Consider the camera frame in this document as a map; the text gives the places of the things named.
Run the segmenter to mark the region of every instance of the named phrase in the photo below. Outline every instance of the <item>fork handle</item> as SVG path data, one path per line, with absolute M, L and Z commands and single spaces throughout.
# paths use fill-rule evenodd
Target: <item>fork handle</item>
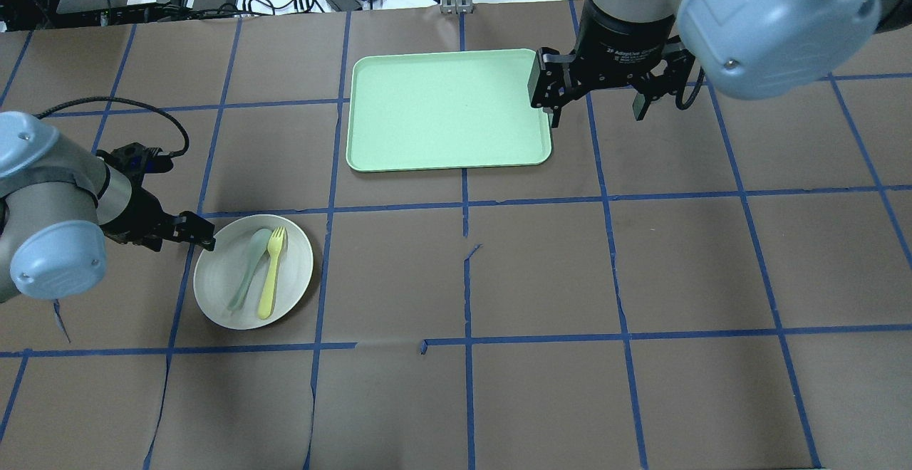
M 266 283 L 263 285 L 263 294 L 260 295 L 260 304 L 256 307 L 256 315 L 262 320 L 269 318 L 276 307 L 276 278 L 279 268 L 279 259 L 272 256 L 269 259 L 269 272 L 266 273 Z

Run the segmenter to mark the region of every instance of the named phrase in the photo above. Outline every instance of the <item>yellow fork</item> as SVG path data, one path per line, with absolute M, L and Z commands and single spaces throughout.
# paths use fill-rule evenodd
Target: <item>yellow fork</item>
M 266 283 L 263 285 L 263 294 L 260 295 L 260 304 L 256 307 L 256 315 L 262 320 L 269 318 L 276 308 L 276 278 L 279 270 L 279 255 L 284 246 L 284 226 L 277 227 L 269 237 L 266 251 L 269 252 L 269 272 Z

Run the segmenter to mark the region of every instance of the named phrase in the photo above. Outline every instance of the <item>green tray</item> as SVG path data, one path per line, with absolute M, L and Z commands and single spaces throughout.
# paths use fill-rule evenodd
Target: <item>green tray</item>
M 365 57 L 355 64 L 346 160 L 355 171 L 537 165 L 547 114 L 529 105 L 529 49 Z

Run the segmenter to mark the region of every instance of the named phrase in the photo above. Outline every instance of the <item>light blue joint cap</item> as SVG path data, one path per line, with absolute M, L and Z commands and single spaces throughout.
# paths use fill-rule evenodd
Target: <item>light blue joint cap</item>
M 98 285 L 107 266 L 100 227 L 88 221 L 65 221 L 23 242 L 13 255 L 9 275 L 29 297 L 58 299 Z
M 35 164 L 58 142 L 60 132 L 26 113 L 0 113 L 0 179 Z
M 880 0 L 681 0 L 678 30 L 721 93 L 759 100 L 847 61 L 880 11 Z

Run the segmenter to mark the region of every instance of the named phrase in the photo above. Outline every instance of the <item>round plate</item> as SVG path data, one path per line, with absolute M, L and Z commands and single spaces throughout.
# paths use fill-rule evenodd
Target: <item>round plate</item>
M 286 227 L 286 246 L 279 256 L 276 307 L 266 320 L 257 317 L 257 304 L 266 281 L 269 254 L 264 253 L 241 310 L 228 311 L 228 303 L 247 271 L 244 253 L 250 238 L 260 229 Z M 212 322 L 232 330 L 251 330 L 270 324 L 287 314 L 301 300 L 314 272 L 314 250 L 304 230 L 279 216 L 257 214 L 228 224 L 215 234 L 215 250 L 203 251 L 193 271 L 196 304 Z

